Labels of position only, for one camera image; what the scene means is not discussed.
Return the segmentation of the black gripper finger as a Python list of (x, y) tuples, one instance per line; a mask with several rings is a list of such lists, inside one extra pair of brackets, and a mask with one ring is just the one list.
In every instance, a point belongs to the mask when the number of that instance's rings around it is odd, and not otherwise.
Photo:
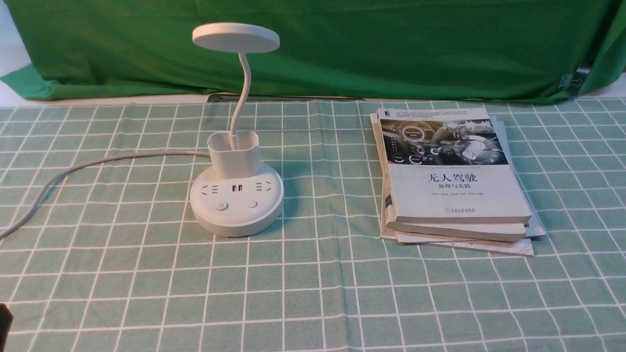
[(14, 316), (7, 305), (0, 303), (0, 352), (4, 352)]

